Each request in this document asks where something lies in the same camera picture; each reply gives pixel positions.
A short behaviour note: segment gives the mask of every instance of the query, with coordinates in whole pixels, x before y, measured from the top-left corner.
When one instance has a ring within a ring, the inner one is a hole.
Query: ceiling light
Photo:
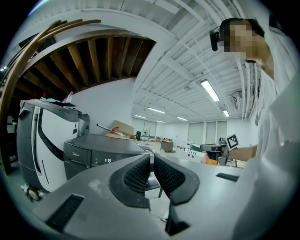
[[[180,118],[180,117],[177,117],[178,119],[181,119],[181,120],[184,120],[184,121],[188,121],[187,119],[184,119],[184,118]]]
[[[136,115],[136,117],[139,117],[139,118],[146,118],[146,117],[142,117],[142,116],[139,116],[139,115]]]
[[[223,113],[225,114],[226,117],[229,117],[229,113],[227,110],[224,110]]]
[[[150,108],[150,107],[148,107],[148,109],[150,109],[150,110],[152,110],[152,111],[156,111],[156,112],[159,112],[159,113],[165,113],[165,112],[163,112],[163,111],[160,111],[160,110],[156,110],[156,109],[154,109],[154,108]]]
[[[219,99],[218,96],[216,95],[214,89],[212,88],[212,86],[210,85],[210,83],[209,83],[207,80],[201,82],[201,85],[204,87],[204,89],[208,92],[208,94],[211,96],[211,98],[212,98],[215,102],[220,101],[220,99]]]

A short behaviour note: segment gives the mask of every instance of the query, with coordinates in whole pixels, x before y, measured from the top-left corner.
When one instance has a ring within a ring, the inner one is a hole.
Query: air conditioner
[[[242,107],[241,92],[235,92],[235,93],[233,93],[233,95],[232,95],[232,101],[233,101],[235,109],[241,110],[241,107]]]

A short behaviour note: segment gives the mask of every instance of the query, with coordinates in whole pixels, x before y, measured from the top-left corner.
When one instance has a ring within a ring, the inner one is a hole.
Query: wooden ceiling
[[[34,56],[13,97],[63,100],[99,84],[136,77],[155,42],[125,30],[99,30],[59,41]]]

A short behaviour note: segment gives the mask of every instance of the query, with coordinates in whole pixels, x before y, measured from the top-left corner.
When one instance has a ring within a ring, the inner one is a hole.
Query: table
[[[166,152],[172,152],[173,151],[173,145],[174,145],[174,143],[171,142],[171,141],[162,140],[161,145],[160,145],[160,149],[165,150]]]

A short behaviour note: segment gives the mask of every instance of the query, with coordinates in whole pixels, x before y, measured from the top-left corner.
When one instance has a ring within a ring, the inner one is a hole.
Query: hand
[[[238,148],[232,149],[232,150],[229,152],[229,155],[228,155],[227,159],[228,159],[228,160],[237,159],[237,157],[236,157],[237,151],[238,151]]]

